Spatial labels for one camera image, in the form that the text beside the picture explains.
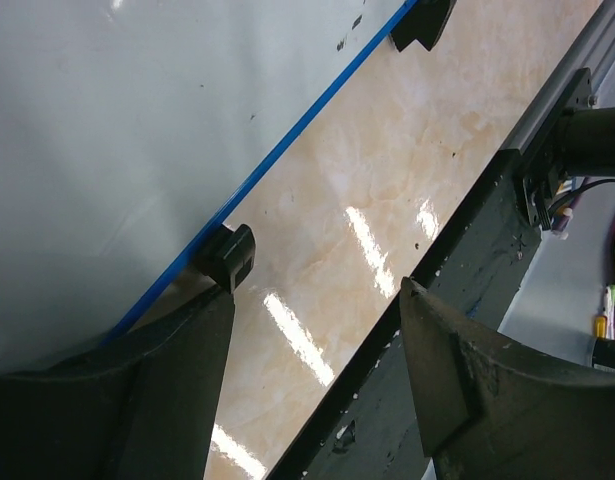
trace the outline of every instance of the blue edge trim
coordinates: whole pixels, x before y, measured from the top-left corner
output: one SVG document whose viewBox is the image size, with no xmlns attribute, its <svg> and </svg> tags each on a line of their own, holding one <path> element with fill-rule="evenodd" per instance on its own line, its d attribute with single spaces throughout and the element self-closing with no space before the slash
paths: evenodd
<svg viewBox="0 0 615 480">
<path fill-rule="evenodd" d="M 285 150 L 298 138 L 305 130 L 307 125 L 314 119 L 322 108 L 331 100 L 331 98 L 340 90 L 349 77 L 360 67 L 367 59 L 369 54 L 374 51 L 378 44 L 393 30 L 401 18 L 416 4 L 417 0 L 405 0 L 405 3 L 398 9 L 391 19 L 381 28 L 378 33 L 369 41 L 365 48 L 354 58 L 351 63 L 345 68 L 342 73 L 333 81 L 333 83 L 324 91 L 324 93 L 316 100 L 316 102 L 305 112 L 305 114 L 296 122 L 289 132 L 282 138 L 271 152 L 263 159 L 256 169 L 249 175 L 243 184 L 234 192 L 229 200 L 216 212 L 213 218 L 203 227 L 203 229 L 194 237 L 194 239 L 185 247 L 180 255 L 173 263 L 162 273 L 160 277 L 149 287 L 145 294 L 140 297 L 138 302 L 131 307 L 125 316 L 112 328 L 101 345 L 106 345 L 115 338 L 127 333 L 138 319 L 147 311 L 154 301 L 165 291 L 167 286 L 178 276 L 178 274 L 187 266 L 192 258 L 193 253 L 198 249 L 207 236 L 214 232 L 220 224 L 234 211 L 236 206 L 243 198 L 254 188 L 254 185 L 267 173 L 276 160 L 285 153 Z"/>
</svg>

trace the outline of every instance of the black plastic clip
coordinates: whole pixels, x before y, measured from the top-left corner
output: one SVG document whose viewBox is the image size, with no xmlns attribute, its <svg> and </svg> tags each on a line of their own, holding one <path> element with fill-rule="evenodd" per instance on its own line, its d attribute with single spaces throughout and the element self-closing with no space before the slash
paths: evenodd
<svg viewBox="0 0 615 480">
<path fill-rule="evenodd" d="M 256 241 L 247 225 L 235 232 L 224 225 L 209 238 L 191 263 L 223 290 L 233 293 L 254 266 Z"/>
<path fill-rule="evenodd" d="M 428 51 L 438 43 L 456 0 L 418 0 L 391 31 L 399 52 L 418 40 Z"/>
</svg>

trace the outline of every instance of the black pipe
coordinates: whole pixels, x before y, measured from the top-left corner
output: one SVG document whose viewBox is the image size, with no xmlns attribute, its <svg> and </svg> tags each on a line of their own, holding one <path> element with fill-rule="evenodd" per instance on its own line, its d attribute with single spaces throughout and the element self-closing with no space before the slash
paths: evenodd
<svg viewBox="0 0 615 480">
<path fill-rule="evenodd" d="M 615 108 L 563 117 L 557 149 L 571 176 L 615 177 Z"/>
</svg>

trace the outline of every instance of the cable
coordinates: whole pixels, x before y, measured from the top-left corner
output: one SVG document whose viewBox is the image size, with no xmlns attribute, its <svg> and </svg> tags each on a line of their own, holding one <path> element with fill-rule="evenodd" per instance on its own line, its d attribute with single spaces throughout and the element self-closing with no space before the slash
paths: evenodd
<svg viewBox="0 0 615 480">
<path fill-rule="evenodd" d="M 572 190 L 571 192 L 566 193 L 565 195 L 563 195 L 562 197 L 560 197 L 558 200 L 556 200 L 554 203 L 551 204 L 551 207 L 549 207 L 549 210 L 548 210 L 549 218 L 552 218 L 560 207 L 568 203 L 570 200 L 573 200 L 578 195 L 581 195 L 585 193 L 587 190 L 597 187 L 598 185 L 604 185 L 606 183 L 615 183 L 615 178 L 605 178 L 603 180 L 596 180 L 595 182 L 587 183 L 585 185 L 580 186 L 576 190 Z"/>
</svg>

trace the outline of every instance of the beige marble tile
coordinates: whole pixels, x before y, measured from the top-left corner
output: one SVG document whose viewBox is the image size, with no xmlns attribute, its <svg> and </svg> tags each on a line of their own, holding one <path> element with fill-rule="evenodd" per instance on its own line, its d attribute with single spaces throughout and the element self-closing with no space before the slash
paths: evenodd
<svg viewBox="0 0 615 480">
<path fill-rule="evenodd" d="M 462 0 L 433 52 L 383 42 L 237 208 L 206 479 L 273 467 L 599 3 Z"/>
</svg>

